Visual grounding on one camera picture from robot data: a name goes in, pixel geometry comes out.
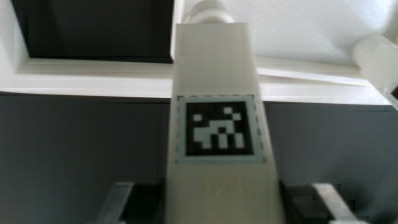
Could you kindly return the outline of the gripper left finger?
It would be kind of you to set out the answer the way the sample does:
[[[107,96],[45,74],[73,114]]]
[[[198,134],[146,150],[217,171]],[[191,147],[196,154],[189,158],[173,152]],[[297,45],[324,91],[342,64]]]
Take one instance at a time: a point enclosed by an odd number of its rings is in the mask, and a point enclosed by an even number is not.
[[[164,224],[164,184],[118,182],[95,224]]]

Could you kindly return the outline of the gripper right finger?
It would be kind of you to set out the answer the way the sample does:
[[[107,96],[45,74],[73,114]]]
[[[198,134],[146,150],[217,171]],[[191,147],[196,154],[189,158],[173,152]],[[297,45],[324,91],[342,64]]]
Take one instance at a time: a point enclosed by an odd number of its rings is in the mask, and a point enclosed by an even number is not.
[[[338,190],[329,183],[281,184],[288,224],[359,224]]]

